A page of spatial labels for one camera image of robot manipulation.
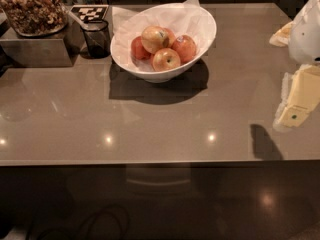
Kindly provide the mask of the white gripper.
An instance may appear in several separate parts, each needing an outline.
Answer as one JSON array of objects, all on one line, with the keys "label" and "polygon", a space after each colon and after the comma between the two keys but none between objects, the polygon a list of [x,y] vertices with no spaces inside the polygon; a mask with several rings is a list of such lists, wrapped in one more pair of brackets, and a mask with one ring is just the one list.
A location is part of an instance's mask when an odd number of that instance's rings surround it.
[{"label": "white gripper", "polygon": [[281,103],[273,128],[288,132],[300,127],[320,103],[320,0],[308,0],[295,16],[269,39],[271,45],[288,45],[290,57],[303,64],[282,79]]}]

